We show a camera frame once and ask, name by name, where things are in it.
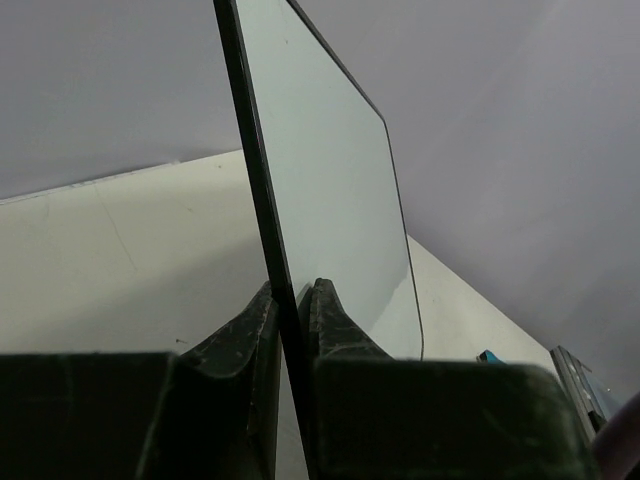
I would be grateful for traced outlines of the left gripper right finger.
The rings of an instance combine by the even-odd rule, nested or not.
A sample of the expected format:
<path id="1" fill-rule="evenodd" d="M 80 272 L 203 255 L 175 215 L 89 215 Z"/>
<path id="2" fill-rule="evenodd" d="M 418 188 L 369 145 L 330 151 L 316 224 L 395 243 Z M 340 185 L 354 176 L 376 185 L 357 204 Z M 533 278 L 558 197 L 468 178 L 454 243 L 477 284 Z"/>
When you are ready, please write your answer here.
<path id="1" fill-rule="evenodd" d="M 314 479 L 595 479 L 561 385 L 527 364 L 391 358 L 318 279 L 308 315 Z"/>

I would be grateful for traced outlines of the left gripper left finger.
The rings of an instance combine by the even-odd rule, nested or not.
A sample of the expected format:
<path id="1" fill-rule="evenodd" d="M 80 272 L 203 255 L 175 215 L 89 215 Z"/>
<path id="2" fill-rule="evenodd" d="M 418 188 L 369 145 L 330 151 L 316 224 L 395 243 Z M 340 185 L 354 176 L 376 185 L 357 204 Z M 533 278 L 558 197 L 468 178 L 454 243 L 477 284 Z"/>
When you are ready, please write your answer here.
<path id="1" fill-rule="evenodd" d="M 271 479 L 278 307 L 263 286 L 183 354 L 1 359 L 5 479 Z"/>

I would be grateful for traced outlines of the blue whiteboard eraser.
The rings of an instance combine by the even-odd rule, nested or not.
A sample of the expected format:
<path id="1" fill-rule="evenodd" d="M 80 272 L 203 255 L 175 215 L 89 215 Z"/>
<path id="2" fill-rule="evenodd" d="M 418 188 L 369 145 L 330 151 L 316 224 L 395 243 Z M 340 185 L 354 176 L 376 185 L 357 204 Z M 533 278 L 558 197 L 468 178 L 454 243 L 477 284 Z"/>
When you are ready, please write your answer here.
<path id="1" fill-rule="evenodd" d="M 501 360 L 499 357 L 497 357 L 492 351 L 490 350 L 484 350 L 482 351 L 477 357 L 476 360 L 479 363 L 486 363 L 486 364 L 505 364 L 505 361 Z"/>

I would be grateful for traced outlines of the black framed whiteboard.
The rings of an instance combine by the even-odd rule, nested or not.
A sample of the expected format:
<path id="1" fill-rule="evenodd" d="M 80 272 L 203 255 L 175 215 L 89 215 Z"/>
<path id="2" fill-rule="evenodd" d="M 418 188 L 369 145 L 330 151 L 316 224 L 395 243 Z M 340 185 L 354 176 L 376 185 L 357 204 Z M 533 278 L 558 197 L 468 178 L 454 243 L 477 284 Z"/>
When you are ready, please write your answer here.
<path id="1" fill-rule="evenodd" d="M 307 472 L 401 479 L 424 330 L 384 118 L 295 1 L 214 5 Z"/>

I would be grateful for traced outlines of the aluminium rail frame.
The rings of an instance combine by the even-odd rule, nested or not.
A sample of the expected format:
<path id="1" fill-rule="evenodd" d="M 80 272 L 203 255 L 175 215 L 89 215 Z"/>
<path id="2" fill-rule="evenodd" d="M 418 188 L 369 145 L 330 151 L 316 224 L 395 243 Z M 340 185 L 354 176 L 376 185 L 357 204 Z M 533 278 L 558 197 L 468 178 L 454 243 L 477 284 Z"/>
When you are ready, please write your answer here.
<path id="1" fill-rule="evenodd" d="M 593 371 L 564 347 L 553 348 L 550 355 L 585 434 L 591 440 L 615 415 L 621 404 Z"/>

